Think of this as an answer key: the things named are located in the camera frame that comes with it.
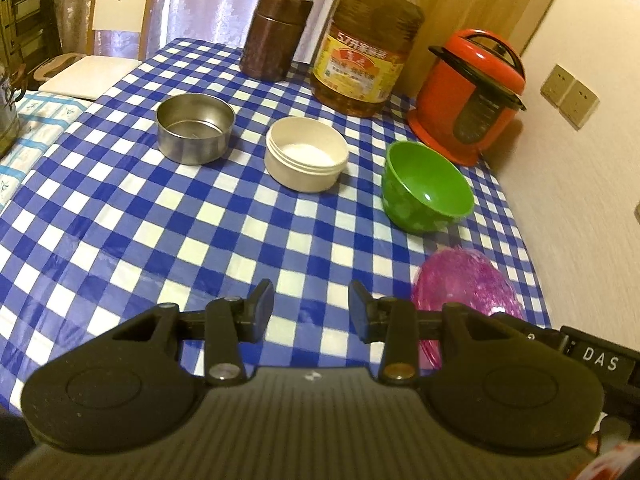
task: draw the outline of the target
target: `brown canister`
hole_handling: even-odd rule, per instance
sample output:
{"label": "brown canister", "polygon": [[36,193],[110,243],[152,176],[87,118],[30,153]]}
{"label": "brown canister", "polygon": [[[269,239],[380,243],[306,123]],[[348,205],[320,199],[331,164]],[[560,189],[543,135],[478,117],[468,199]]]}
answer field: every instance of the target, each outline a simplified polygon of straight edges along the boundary
{"label": "brown canister", "polygon": [[258,0],[240,70],[264,81],[282,81],[305,30],[313,0]]}

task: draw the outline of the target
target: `bottle label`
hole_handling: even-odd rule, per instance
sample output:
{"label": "bottle label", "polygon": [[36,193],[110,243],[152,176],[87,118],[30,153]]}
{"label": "bottle label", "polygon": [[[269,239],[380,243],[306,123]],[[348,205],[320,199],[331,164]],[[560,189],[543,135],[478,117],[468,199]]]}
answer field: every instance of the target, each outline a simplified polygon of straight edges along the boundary
{"label": "bottle label", "polygon": [[331,26],[324,37],[314,75],[344,96],[381,103],[398,80],[407,54],[396,54],[354,38]]}

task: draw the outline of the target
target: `stainless steel bowl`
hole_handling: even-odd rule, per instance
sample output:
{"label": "stainless steel bowl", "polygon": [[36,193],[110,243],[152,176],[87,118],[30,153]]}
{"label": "stainless steel bowl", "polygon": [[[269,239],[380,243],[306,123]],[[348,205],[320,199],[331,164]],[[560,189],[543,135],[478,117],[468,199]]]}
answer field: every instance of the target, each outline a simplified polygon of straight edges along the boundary
{"label": "stainless steel bowl", "polygon": [[166,158],[199,166],[225,154],[236,114],[206,94],[181,94],[158,107],[158,147]]}

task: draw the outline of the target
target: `pink bowl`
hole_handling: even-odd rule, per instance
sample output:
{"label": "pink bowl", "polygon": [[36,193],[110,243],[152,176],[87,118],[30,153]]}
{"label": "pink bowl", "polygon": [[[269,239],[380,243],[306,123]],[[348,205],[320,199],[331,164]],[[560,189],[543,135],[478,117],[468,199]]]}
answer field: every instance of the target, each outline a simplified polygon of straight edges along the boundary
{"label": "pink bowl", "polygon": [[[511,283],[491,261],[475,250],[460,247],[432,254],[422,265],[412,291],[418,310],[441,310],[444,303],[463,303],[486,316],[505,312],[524,319]],[[433,368],[442,366],[437,341],[421,341]]]}

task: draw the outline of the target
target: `red pressure cooker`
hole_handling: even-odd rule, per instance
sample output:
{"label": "red pressure cooker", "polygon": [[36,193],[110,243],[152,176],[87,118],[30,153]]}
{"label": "red pressure cooker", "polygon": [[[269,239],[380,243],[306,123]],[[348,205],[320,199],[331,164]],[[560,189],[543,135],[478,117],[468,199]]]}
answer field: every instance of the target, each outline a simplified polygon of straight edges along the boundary
{"label": "red pressure cooker", "polygon": [[520,110],[526,77],[507,41],[485,30],[462,30],[443,48],[425,81],[409,126],[427,146],[463,166],[474,166]]}

